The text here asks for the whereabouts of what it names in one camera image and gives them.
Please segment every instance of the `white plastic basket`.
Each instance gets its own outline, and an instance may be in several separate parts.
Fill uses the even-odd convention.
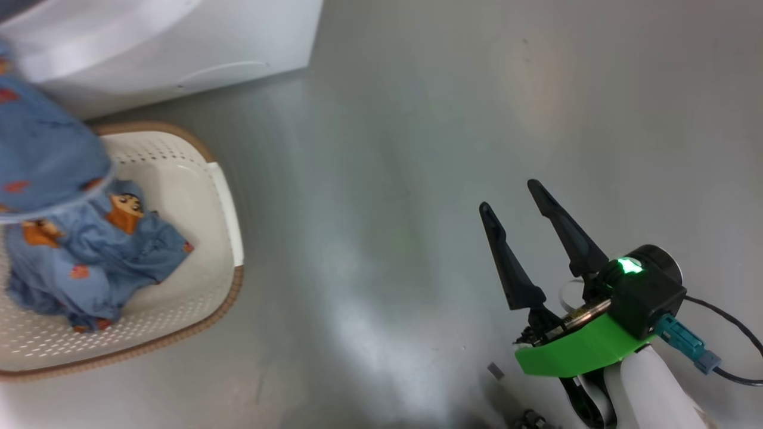
[[[243,280],[243,247],[225,177],[198,139],[160,122],[99,127],[117,177],[136,181],[146,208],[175,225],[195,250],[162,284],[141,289],[123,318],[78,334],[63,317],[20,309],[0,293],[0,379],[29,380],[128,359],[217,322]],[[10,270],[0,246],[0,284]]]

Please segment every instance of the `teal connector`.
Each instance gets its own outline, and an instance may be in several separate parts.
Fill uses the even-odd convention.
[[[705,350],[704,341],[670,314],[662,316],[655,326],[655,334],[691,359],[694,366],[705,375],[710,374],[721,363],[721,359],[715,353]]]

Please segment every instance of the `shiny floor surface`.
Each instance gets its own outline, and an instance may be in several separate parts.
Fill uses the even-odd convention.
[[[761,326],[761,17],[756,2],[328,1],[309,69],[104,119],[172,122],[212,149],[245,285],[180,344],[0,385],[2,427],[502,427],[517,401],[574,427],[559,384],[513,360],[526,314],[508,311],[477,212],[493,205],[560,311],[568,261],[530,178],[610,256],[662,245],[692,295]],[[733,327],[681,311],[729,370],[760,375]],[[763,418],[760,392],[661,351],[719,421]]]

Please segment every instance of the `basket rim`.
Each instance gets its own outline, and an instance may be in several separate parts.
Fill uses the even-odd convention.
[[[158,131],[168,134],[174,134],[177,137],[190,143],[204,157],[207,163],[216,162],[212,153],[207,147],[193,134],[174,124],[168,124],[160,121],[135,121],[118,124],[103,124],[92,127],[92,130],[99,136],[108,136],[112,134],[125,134],[141,131]],[[79,373],[88,369],[101,368],[113,363],[122,362],[133,357],[141,356],[146,353],[167,347],[170,344],[177,343],[180,340],[198,334],[212,325],[216,324],[229,310],[238,298],[241,286],[243,284],[243,264],[233,268],[233,281],[230,290],[223,300],[222,304],[206,318],[179,329],[170,334],[149,340],[136,346],[128,347],[112,353],[106,353],[88,359],[78,360],[61,365],[47,366],[44,368],[28,369],[23,371],[6,371],[0,369],[0,382],[30,382],[50,377],[63,376],[67,374]]]

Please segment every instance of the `crumpled blue garment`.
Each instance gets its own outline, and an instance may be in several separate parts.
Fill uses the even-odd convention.
[[[64,314],[80,332],[119,320],[138,289],[163,282],[193,251],[143,201],[134,182],[116,180],[88,204],[6,227],[9,296],[40,314]]]
[[[0,42],[0,211],[23,213],[80,195],[111,160],[87,126],[12,68]]]
[[[6,227],[7,293],[23,308],[65,315],[76,331],[104,329],[193,246],[144,208],[135,183],[108,178],[98,137],[10,68],[0,44],[0,215],[65,209]],[[72,203],[84,192],[91,198]]]

